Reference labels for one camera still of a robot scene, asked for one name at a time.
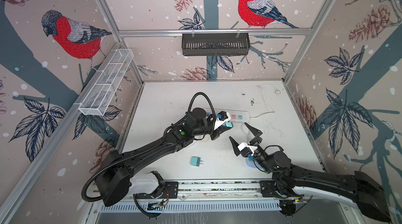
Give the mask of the long white power strip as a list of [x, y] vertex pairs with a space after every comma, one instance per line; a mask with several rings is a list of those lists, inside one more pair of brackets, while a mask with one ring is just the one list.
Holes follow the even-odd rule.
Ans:
[[249, 123], [251, 119], [248, 111], [215, 108], [216, 114], [220, 113], [221, 111], [226, 111], [227, 113], [230, 114], [231, 122]]

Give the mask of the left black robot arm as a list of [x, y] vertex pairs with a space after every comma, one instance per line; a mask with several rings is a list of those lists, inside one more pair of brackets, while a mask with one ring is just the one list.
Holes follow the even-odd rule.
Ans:
[[226, 111], [208, 116], [204, 109], [195, 108], [167, 127], [158, 140], [132, 151], [110, 152], [100, 168], [84, 184], [81, 198], [86, 202], [103, 201], [107, 207], [120, 202], [133, 189], [141, 187], [133, 182], [133, 178], [144, 167], [182, 150], [192, 144], [196, 136], [210, 135], [212, 140], [216, 139], [230, 119]]

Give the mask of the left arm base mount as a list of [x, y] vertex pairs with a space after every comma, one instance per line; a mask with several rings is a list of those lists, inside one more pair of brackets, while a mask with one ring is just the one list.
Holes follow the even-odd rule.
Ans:
[[152, 171], [152, 175], [156, 178], [157, 187], [149, 194], [151, 198], [177, 199], [179, 192], [179, 182], [167, 182], [157, 171]]

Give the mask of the blue square socket cube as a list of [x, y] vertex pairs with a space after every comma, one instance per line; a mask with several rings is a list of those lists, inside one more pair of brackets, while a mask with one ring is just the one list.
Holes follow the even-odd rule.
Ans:
[[252, 160], [246, 159], [246, 165], [251, 168], [256, 168], [254, 162]]

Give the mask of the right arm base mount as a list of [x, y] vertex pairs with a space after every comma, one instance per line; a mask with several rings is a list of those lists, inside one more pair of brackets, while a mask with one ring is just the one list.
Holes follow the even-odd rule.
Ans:
[[292, 189], [281, 188], [277, 186], [272, 180], [262, 180], [260, 184], [260, 193], [264, 198], [277, 198], [277, 199], [290, 199], [302, 198], [301, 195], [296, 194]]

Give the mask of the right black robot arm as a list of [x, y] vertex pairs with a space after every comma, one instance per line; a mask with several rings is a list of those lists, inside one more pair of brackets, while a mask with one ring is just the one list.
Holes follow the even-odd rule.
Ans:
[[391, 223], [385, 190], [366, 173], [334, 175], [294, 165], [280, 145], [277, 151], [268, 154], [266, 148], [260, 147], [262, 131], [249, 124], [246, 126], [254, 137], [242, 143], [230, 138], [233, 151], [271, 176], [269, 180], [260, 181], [260, 193], [263, 197], [279, 199], [283, 215], [297, 213], [296, 202], [308, 196], [344, 203], [357, 208], [365, 217]]

